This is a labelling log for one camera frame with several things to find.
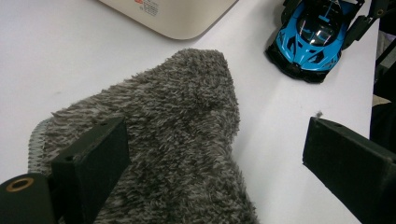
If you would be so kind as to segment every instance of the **white table surface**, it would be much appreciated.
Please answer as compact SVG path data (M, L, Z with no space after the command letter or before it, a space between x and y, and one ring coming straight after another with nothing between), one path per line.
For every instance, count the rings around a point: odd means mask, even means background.
M50 112L180 49L217 49L240 106L233 155L261 223L359 223L302 155L309 118L319 111L368 137L377 22L324 83L310 85L284 76L263 54L280 27L282 3L241 0L204 35L176 41L95 0L0 0L0 183L27 172L30 133Z

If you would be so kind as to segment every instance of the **white box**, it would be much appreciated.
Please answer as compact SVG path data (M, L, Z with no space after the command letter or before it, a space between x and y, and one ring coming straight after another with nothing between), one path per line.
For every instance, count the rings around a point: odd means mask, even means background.
M237 0L99 0L174 39L202 34Z

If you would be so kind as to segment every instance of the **black plastic part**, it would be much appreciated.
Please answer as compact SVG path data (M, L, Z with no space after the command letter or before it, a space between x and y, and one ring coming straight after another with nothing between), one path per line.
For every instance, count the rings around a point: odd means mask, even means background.
M20 175L0 186L0 223L57 223L44 175Z
M51 163L62 187L66 223L93 223L130 164L123 118L109 119L84 133Z
M388 11L388 5L389 0L374 0L370 5L368 16L375 19L385 16Z
M303 162L362 223L396 223L396 154L338 123L311 118Z
M329 73L329 71L307 71L301 69L298 64L289 63L289 61L282 55L282 53L277 48L276 43L270 45L265 53L268 55L270 61L274 63L277 68L279 68L279 70L288 77L304 80L308 83L318 84L322 83L324 78Z
M374 22L375 19L371 19L366 16L359 16L348 29L342 49L347 49L355 40L361 40L361 37L367 32Z
M297 8L300 1L301 0L286 0L283 3L285 9L283 9L282 15L280 16L280 20L282 24L290 19L291 15L293 14L294 10Z

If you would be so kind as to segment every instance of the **screw hole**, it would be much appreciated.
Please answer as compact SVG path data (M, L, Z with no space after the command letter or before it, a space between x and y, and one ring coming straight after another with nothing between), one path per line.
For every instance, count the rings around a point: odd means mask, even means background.
M72 161L74 159L74 156L68 156L64 158L66 161Z

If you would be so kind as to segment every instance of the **gray fuzzy cloth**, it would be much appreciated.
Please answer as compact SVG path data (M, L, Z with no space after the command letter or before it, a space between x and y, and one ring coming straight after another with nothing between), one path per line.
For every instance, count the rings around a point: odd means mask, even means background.
M120 115L132 165L95 223L258 223L231 155L239 112L221 53L184 49L53 113L32 134L29 172L48 175L63 148Z

